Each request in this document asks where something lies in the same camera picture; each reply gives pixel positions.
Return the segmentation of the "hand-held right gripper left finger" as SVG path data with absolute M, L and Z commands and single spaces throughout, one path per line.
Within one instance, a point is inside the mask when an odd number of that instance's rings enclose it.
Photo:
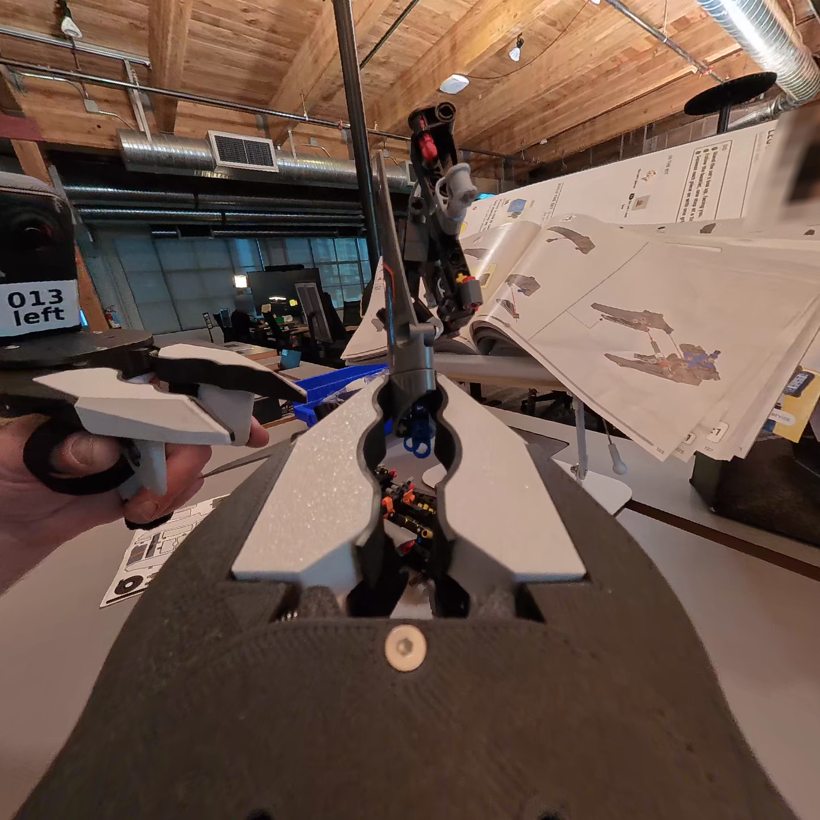
M 355 585 L 355 547 L 373 532 L 381 500 L 365 441 L 382 434 L 375 377 L 299 437 L 231 568 L 237 580 Z

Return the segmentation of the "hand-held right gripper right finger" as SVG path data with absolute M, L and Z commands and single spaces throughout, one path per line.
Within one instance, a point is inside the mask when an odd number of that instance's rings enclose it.
M 458 583 L 579 580 L 586 568 L 524 439 L 443 375 L 439 436 L 454 460 L 439 484 L 439 514 L 453 542 Z

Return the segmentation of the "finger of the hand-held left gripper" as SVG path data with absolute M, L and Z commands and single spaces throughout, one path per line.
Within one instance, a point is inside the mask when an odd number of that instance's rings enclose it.
M 168 345 L 152 357 L 152 371 L 168 384 L 207 385 L 291 403 L 307 402 L 306 390 L 294 382 L 222 348 L 188 343 Z
M 187 395 L 123 381 L 112 368 L 82 368 L 34 378 L 74 400 L 90 434 L 183 445 L 230 445 L 231 432 Z

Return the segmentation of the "grey black lego door assembly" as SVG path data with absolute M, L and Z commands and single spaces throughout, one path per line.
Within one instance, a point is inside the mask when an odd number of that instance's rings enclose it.
M 455 118 L 451 102 L 417 108 L 407 118 L 416 182 L 404 240 L 396 231 L 383 152 L 372 160 L 389 370 L 385 413 L 405 449 L 419 458 L 431 454 L 442 403 L 432 317 L 438 318 L 443 335 L 455 334 L 483 302 L 458 239 L 478 190 L 469 163 L 458 154 Z

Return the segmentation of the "person's left hand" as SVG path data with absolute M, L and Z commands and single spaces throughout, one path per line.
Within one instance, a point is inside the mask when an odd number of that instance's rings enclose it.
M 206 445 L 166 445 L 167 491 L 142 488 L 128 501 L 117 490 L 100 495 L 56 493 L 34 477 L 24 447 L 46 416 L 3 418 L 1 428 L 1 592 L 37 567 L 59 546 L 93 528 L 124 519 L 148 524 L 173 513 L 203 485 L 211 458 Z

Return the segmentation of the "white book stand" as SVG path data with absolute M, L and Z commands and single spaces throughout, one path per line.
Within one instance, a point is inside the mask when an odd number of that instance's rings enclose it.
M 436 354 L 436 368 L 452 381 L 489 384 L 503 387 L 540 387 L 556 389 L 558 382 L 539 364 L 523 357 L 491 357 L 465 354 Z M 522 434 L 532 444 L 550 449 L 552 456 L 559 456 L 558 465 L 570 477 L 574 477 L 571 465 L 564 461 L 570 456 L 569 434 L 548 433 L 546 422 L 529 416 L 490 408 L 504 424 Z M 588 470 L 580 486 L 607 513 L 615 516 L 632 498 L 631 488 L 625 482 Z

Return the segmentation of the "blue storage bin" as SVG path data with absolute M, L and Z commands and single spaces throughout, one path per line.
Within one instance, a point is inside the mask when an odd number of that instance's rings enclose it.
M 301 402 L 292 404 L 293 415 L 308 428 L 311 428 L 319 422 L 321 417 L 330 412 L 321 412 L 319 416 L 316 415 L 316 409 L 324 405 L 322 400 L 326 396 L 335 392 L 343 384 L 360 376 L 386 371 L 386 364 L 352 365 L 298 381 L 296 386 L 304 389 L 305 397 Z M 328 404 L 327 406 L 331 409 L 337 407 Z

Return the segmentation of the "black monitor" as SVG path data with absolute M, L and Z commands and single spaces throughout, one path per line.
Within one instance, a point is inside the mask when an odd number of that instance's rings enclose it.
M 297 282 L 295 289 L 302 307 L 302 314 L 307 322 L 313 358 L 320 362 L 334 341 L 330 322 L 325 312 L 322 291 L 320 286 L 313 281 Z

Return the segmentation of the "clear plastic parts bags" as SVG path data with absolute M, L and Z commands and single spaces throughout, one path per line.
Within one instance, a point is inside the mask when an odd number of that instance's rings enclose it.
M 346 384 L 343 384 L 332 394 L 326 396 L 322 400 L 322 403 L 333 406 L 344 404 L 347 401 L 349 401 L 353 396 L 357 395 L 359 392 L 364 390 L 364 388 L 367 387 L 369 384 L 381 380 L 383 375 L 384 372 L 372 373 L 360 376 L 352 381 L 349 381 Z

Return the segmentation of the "open instruction booklet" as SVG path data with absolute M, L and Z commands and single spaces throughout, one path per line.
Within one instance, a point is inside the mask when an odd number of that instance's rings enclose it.
M 785 214 L 797 115 L 476 201 L 458 339 L 538 362 L 659 459 L 745 457 L 818 371 L 818 195 Z

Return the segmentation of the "black steel column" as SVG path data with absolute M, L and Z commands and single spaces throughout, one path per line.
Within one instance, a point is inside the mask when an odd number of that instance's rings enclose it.
M 381 258 L 381 246 L 376 219 L 372 163 L 366 131 L 363 90 L 357 58 L 353 7 L 350 1 L 333 1 L 332 5 L 354 148 L 357 185 L 365 221 L 367 254 L 374 274 Z

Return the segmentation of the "yellow leaflet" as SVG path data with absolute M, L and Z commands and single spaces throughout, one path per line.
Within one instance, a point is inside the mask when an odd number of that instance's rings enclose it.
M 768 415 L 763 431 L 799 443 L 818 397 L 819 372 L 798 366 Z

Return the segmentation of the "black pendant lamp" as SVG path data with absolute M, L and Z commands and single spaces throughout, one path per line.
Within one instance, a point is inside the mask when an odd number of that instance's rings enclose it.
M 766 93 L 776 83 L 773 71 L 749 74 L 729 79 L 708 88 L 686 102 L 683 112 L 688 117 L 707 117 L 717 113 L 716 134 L 727 132 L 732 109 Z

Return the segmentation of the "large dark wall screen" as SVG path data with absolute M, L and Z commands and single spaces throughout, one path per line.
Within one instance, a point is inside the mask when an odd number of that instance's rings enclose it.
M 302 313 L 298 283 L 313 282 L 320 292 L 324 290 L 318 268 L 279 266 L 270 271 L 251 271 L 246 276 L 258 314 L 264 304 L 271 304 L 277 316 Z

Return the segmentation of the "silver duct with white vent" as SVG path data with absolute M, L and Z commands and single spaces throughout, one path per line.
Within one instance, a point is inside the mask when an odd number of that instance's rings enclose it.
M 163 175 L 356 189 L 351 159 L 294 155 L 272 140 L 225 132 L 205 139 L 171 135 L 149 137 L 139 130 L 118 129 L 120 156 L 128 170 Z

